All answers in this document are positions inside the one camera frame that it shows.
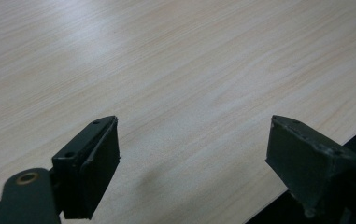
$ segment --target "wood grain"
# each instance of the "wood grain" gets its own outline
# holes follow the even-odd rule
[[[356,134],[356,0],[0,0],[0,193],[116,115],[91,223],[242,223],[285,189],[273,114]]]

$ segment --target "tabletop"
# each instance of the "tabletop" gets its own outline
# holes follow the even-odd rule
[[[356,134],[356,0],[0,0],[0,195],[119,118],[93,220],[63,223],[247,221],[286,189],[274,114]]]

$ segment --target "table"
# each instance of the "table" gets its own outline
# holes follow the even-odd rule
[[[356,0],[0,0],[0,194],[118,116],[93,220],[242,223],[285,186],[270,119],[356,134]]]

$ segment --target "light wood surface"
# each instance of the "light wood surface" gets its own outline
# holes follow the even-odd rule
[[[0,194],[116,115],[91,223],[242,223],[285,189],[273,114],[356,134],[356,0],[0,1]]]

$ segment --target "wooden table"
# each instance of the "wooden table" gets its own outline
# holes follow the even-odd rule
[[[285,189],[273,114],[356,134],[356,0],[0,1],[0,193],[116,115],[91,223],[242,223]]]

